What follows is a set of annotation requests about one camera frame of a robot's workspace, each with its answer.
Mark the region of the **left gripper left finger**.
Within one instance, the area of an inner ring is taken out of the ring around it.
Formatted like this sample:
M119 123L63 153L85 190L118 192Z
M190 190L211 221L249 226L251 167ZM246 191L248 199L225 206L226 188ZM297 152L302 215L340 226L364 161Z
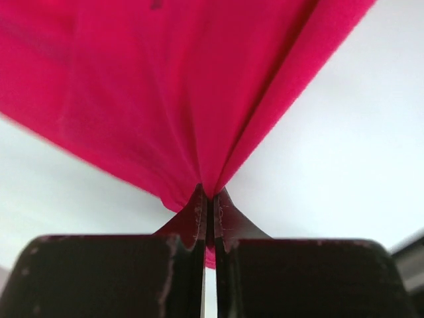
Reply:
M207 197L151 235L44 235L23 249L2 317L202 317Z

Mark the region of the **magenta t shirt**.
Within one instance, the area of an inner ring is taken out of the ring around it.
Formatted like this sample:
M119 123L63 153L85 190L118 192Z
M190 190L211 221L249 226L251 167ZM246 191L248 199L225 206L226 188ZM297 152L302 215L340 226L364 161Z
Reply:
M1 112L184 207L223 189L372 1L2 1Z

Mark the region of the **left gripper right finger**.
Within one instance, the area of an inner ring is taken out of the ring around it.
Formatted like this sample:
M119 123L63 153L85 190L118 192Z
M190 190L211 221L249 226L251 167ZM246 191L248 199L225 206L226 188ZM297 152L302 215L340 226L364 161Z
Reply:
M417 317L391 256L362 239L270 238L213 199L219 317Z

